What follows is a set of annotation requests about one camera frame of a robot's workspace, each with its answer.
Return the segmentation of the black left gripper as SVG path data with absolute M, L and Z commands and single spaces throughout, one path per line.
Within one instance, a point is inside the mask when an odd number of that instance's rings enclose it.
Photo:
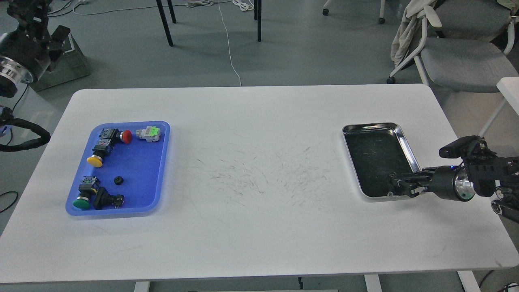
M 55 68 L 64 53 L 70 28 L 58 26 L 50 36 L 48 12 L 52 0 L 9 0 L 8 15 L 18 31 L 1 35 L 1 80 L 13 84 L 37 82 L 45 70 Z M 50 41 L 47 51 L 35 41 Z

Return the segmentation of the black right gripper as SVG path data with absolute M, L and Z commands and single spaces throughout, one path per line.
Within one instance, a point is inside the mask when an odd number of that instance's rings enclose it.
M 396 172 L 389 183 L 393 184 L 393 195 L 415 198 L 422 193 L 432 192 L 437 197 L 451 201 L 467 201 L 467 198 L 458 194 L 455 181 L 458 174 L 465 175 L 465 168 L 460 166 L 440 166 L 431 171 Z

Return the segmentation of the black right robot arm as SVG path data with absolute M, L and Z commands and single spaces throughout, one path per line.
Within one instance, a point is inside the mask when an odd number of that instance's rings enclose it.
M 518 222 L 518 157 L 464 157 L 459 165 L 389 173 L 388 189 L 410 198 L 433 193 L 438 198 L 468 202 L 476 195 L 491 201 L 493 212 Z

